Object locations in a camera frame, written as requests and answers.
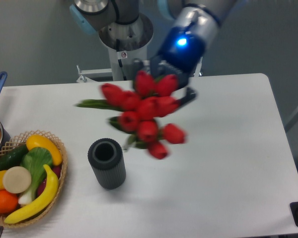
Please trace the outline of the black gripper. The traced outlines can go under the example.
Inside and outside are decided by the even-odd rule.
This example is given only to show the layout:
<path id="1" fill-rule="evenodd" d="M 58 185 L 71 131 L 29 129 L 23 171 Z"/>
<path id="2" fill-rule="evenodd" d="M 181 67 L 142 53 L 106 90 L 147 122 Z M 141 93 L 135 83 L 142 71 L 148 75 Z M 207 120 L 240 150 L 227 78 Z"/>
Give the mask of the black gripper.
<path id="1" fill-rule="evenodd" d="M 206 43 L 193 32 L 193 28 L 176 26 L 171 28 L 156 55 L 149 61 L 150 73 L 154 78 L 161 75 L 174 74 L 178 78 L 178 88 L 188 85 L 189 75 L 203 55 Z M 145 68 L 144 61 L 136 58 L 133 60 L 133 81 L 139 71 Z M 178 109 L 194 101 L 197 92 L 186 87 L 185 95 L 178 99 Z"/>

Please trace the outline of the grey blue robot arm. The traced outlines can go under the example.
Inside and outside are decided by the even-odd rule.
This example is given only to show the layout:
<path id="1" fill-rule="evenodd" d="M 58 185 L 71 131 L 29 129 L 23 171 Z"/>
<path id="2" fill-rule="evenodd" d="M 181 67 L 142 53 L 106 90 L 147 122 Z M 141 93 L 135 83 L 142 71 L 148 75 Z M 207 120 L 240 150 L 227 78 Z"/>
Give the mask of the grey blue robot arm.
<path id="1" fill-rule="evenodd" d="M 98 34 L 110 59 L 109 69 L 79 75 L 134 81 L 144 70 L 155 78 L 174 74 L 178 89 L 187 88 L 235 4 L 233 0 L 76 0 L 70 6 L 74 21 L 86 34 Z M 156 15 L 146 14 L 146 5 L 173 22 L 156 53 L 148 52 Z"/>

